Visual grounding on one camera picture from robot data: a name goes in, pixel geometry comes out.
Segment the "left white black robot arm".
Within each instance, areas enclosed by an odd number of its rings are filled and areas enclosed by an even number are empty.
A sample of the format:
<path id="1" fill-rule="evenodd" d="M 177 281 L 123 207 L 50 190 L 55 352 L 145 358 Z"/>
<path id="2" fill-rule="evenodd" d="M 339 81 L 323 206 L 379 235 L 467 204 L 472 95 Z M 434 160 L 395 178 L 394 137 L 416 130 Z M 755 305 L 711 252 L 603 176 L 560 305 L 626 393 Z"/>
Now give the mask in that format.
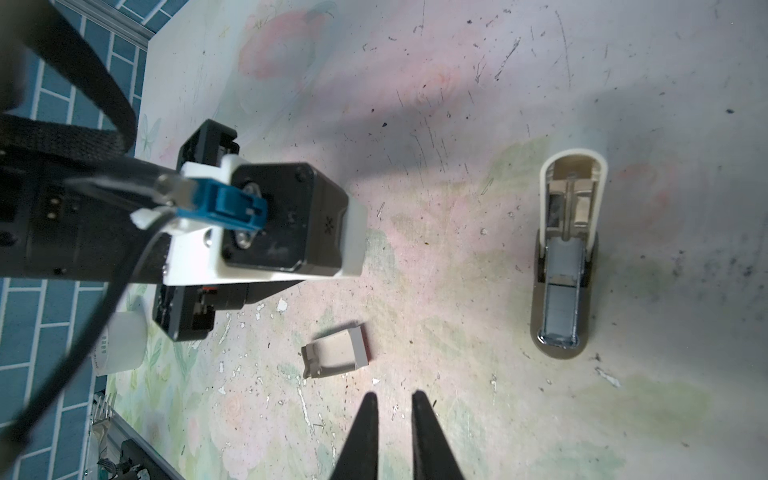
<path id="1" fill-rule="evenodd" d="M 110 154 L 109 135 L 92 129 L 5 115 L 1 119 L 1 272 L 20 278 L 106 282 L 138 236 L 129 214 L 139 196 L 99 192 L 89 196 L 67 180 L 121 173 L 147 165 Z M 250 243 L 226 231 L 218 253 L 229 266 L 278 272 L 270 282 L 201 280 L 187 286 L 160 285 L 153 316 L 174 341 L 207 337 L 219 311 L 238 310 L 299 281 L 309 264 L 309 239 L 322 193 L 334 185 L 306 163 L 251 164 L 234 173 L 238 187 L 255 184 L 267 203 L 267 221 Z"/>

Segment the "beige stapler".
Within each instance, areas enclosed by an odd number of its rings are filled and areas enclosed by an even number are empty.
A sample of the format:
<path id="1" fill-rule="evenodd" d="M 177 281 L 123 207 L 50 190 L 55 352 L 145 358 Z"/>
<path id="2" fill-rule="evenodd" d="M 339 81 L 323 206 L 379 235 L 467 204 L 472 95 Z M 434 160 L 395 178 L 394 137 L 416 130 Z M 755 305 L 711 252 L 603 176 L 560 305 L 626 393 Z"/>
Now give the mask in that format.
<path id="1" fill-rule="evenodd" d="M 530 335 L 544 355 L 570 360 L 589 338 L 605 156 L 589 148 L 552 154 L 539 172 Z"/>

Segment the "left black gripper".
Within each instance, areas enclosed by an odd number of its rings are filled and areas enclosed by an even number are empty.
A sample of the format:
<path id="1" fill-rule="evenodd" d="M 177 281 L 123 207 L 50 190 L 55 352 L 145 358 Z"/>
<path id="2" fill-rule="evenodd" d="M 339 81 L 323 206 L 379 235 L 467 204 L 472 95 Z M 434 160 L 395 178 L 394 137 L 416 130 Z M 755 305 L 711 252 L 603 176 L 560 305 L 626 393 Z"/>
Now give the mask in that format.
<path id="1" fill-rule="evenodd" d="M 217 167 L 225 154 L 237 154 L 237 132 L 208 119 L 180 147 L 176 168 L 187 163 Z M 238 311 L 287 290 L 295 281 L 191 286 L 157 286 L 153 320 L 175 342 L 205 339 L 218 311 Z"/>

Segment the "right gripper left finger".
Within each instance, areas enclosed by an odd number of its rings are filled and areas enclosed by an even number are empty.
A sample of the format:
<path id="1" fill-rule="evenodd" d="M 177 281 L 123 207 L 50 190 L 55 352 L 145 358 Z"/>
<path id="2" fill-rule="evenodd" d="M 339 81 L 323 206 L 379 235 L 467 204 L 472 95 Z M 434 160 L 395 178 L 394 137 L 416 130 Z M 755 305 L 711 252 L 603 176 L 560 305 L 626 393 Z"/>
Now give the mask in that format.
<path id="1" fill-rule="evenodd" d="M 363 397 L 330 478 L 376 480 L 378 453 L 378 400 L 374 392 L 368 392 Z"/>

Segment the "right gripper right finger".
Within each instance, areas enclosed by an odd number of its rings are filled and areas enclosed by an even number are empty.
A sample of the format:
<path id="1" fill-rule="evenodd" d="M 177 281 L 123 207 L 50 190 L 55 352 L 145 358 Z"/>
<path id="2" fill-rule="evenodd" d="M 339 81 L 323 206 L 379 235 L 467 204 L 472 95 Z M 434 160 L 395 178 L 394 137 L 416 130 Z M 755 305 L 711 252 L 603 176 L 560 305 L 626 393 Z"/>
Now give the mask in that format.
<path id="1" fill-rule="evenodd" d="M 412 457 L 415 480 L 463 479 L 426 393 L 412 395 Z"/>

